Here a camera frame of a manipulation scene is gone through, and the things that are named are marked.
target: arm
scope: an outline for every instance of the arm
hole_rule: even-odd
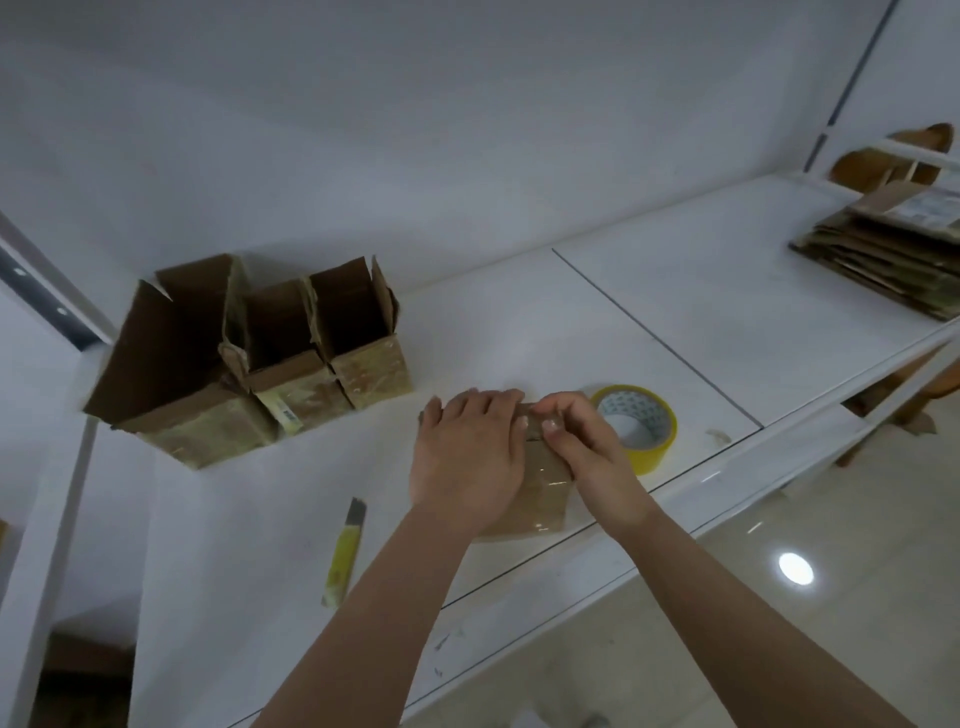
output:
[[[414,505],[255,722],[394,728],[450,582],[523,477],[522,393],[465,392],[424,409]]]
[[[584,503],[636,564],[738,726],[909,726],[856,675],[707,554],[640,486],[616,433],[579,393],[551,395],[547,430]]]

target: glossy floor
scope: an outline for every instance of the glossy floor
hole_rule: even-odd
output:
[[[922,726],[960,725],[960,395],[938,435],[884,427],[853,464],[777,492],[702,539],[739,578]],[[784,578],[801,555],[813,580]],[[551,728],[732,726],[642,581],[587,608],[411,718],[498,728],[524,709]]]

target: tape roll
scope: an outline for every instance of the tape roll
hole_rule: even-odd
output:
[[[604,417],[622,415],[639,423],[635,436],[623,444],[637,475],[654,470],[677,438],[676,415],[649,389],[615,384],[601,389],[591,401]]]

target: open cardboard box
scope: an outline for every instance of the open cardboard box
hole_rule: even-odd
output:
[[[245,277],[216,255],[159,271],[167,298],[140,281],[84,412],[199,469],[276,439],[276,422],[230,373],[242,341]]]
[[[353,409],[313,343],[313,297],[307,279],[248,294],[245,346],[224,346],[231,370],[294,435]]]
[[[413,391],[396,338],[399,303],[373,258],[310,276],[314,340],[357,409]]]

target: forearm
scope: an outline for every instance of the forearm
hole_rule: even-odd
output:
[[[659,508],[621,544],[737,725],[911,725]]]
[[[395,728],[470,535],[415,508],[310,646],[256,728]]]

